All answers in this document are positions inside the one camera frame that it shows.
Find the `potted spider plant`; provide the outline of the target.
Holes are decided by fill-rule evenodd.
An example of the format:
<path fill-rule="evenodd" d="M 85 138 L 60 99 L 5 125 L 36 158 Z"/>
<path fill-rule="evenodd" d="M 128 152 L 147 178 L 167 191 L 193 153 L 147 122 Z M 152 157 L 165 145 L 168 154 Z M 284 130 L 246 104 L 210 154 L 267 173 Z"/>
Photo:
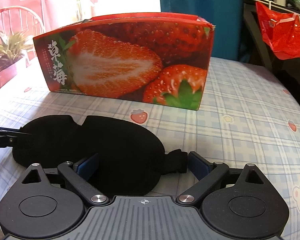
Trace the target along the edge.
<path fill-rule="evenodd" d="M 0 88 L 26 68 L 32 39 L 26 30 L 9 34 L 0 31 Z"/>

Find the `red plastic bag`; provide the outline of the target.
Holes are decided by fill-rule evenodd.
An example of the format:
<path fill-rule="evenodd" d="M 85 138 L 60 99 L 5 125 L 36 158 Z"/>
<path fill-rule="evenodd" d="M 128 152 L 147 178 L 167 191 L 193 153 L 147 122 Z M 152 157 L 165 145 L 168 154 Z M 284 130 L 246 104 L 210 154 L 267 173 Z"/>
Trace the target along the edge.
<path fill-rule="evenodd" d="M 280 60 L 300 57 L 300 16 L 270 10 L 256 2 L 262 40 Z"/>

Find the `red strawberry cardboard box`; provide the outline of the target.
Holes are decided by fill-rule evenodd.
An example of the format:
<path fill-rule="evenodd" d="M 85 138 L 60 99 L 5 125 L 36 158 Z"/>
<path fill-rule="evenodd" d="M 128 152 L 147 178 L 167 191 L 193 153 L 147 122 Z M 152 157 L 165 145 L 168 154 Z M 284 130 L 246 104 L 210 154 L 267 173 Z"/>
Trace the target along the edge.
<path fill-rule="evenodd" d="M 33 39 L 50 91 L 197 110 L 215 26 L 171 12 L 96 16 Z"/>

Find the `black sleep mask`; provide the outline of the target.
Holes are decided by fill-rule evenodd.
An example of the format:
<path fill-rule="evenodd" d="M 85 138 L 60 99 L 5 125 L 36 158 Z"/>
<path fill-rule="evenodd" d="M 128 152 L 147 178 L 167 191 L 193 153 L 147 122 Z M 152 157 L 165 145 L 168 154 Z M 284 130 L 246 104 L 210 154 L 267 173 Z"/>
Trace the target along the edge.
<path fill-rule="evenodd" d="M 14 160 L 23 167 L 39 163 L 44 168 L 97 155 L 98 178 L 91 185 L 108 197 L 143 196 L 160 177 L 186 173 L 187 153 L 166 153 L 159 138 L 148 129 L 126 120 L 89 115 L 77 124 L 69 115 L 47 115 L 20 129 L 31 139 L 12 148 Z"/>

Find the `teal curtain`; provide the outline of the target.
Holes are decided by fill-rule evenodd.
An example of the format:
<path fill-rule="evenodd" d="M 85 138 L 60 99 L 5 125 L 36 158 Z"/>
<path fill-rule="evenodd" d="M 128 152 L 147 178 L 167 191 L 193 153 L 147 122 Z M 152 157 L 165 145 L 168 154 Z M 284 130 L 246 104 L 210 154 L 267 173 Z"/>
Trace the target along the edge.
<path fill-rule="evenodd" d="M 238 60 L 243 0 L 160 0 L 162 12 L 197 15 L 216 26 L 212 56 Z"/>

